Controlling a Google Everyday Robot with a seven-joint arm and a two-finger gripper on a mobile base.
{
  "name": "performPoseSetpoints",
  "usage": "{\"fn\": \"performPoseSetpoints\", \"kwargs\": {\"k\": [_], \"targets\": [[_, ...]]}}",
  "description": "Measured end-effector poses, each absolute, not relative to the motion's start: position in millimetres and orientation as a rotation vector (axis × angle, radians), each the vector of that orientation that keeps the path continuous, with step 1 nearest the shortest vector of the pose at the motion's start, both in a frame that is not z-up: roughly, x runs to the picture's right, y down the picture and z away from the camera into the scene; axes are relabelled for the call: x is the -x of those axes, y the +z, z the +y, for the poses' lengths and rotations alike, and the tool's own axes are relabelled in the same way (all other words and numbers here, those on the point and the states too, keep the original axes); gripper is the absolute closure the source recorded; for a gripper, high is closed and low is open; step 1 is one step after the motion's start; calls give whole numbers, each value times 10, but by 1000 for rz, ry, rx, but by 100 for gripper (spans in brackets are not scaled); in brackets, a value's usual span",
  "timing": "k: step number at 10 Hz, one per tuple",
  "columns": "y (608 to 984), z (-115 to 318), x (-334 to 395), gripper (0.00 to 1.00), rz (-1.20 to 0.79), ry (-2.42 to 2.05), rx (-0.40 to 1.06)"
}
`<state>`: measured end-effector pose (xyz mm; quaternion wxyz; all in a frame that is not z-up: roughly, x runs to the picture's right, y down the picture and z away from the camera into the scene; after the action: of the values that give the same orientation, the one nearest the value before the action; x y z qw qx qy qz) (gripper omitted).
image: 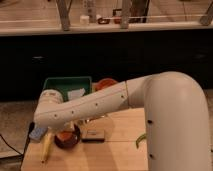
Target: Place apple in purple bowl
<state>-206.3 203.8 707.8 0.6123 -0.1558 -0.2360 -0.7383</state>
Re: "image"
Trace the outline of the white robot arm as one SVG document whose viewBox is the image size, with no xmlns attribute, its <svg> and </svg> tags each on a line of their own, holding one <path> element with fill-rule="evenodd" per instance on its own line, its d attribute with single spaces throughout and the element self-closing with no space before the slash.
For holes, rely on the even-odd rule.
<svg viewBox="0 0 213 171">
<path fill-rule="evenodd" d="M 181 72 L 162 72 L 117 83 L 64 102 L 41 93 L 34 122 L 52 130 L 128 108 L 145 112 L 149 171 L 212 171 L 209 111 L 201 86 Z"/>
</svg>

